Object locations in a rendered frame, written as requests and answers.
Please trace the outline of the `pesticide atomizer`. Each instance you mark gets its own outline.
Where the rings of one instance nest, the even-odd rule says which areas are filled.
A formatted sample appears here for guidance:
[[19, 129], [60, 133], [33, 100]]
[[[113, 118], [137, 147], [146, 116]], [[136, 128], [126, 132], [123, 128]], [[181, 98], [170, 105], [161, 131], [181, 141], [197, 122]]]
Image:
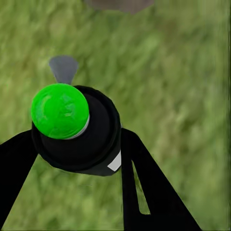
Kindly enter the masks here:
[[93, 87], [72, 86], [79, 64], [71, 56], [52, 57], [57, 81], [35, 95], [31, 137], [51, 166], [96, 176], [121, 169], [121, 122], [114, 103]]

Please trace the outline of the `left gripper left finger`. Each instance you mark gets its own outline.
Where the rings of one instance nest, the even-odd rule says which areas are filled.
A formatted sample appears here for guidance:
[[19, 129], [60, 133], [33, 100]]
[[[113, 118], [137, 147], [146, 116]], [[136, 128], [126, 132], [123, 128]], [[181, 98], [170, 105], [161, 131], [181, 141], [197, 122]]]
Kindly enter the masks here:
[[31, 130], [0, 145], [0, 230], [37, 155]]

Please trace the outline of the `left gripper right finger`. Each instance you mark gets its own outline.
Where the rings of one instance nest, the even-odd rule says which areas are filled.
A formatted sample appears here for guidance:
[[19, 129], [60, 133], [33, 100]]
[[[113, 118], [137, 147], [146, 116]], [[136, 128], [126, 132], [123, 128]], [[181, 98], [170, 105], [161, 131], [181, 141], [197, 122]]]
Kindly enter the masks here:
[[[120, 143], [124, 231], [202, 231], [139, 136], [121, 128]], [[150, 215], [139, 210], [132, 161]]]

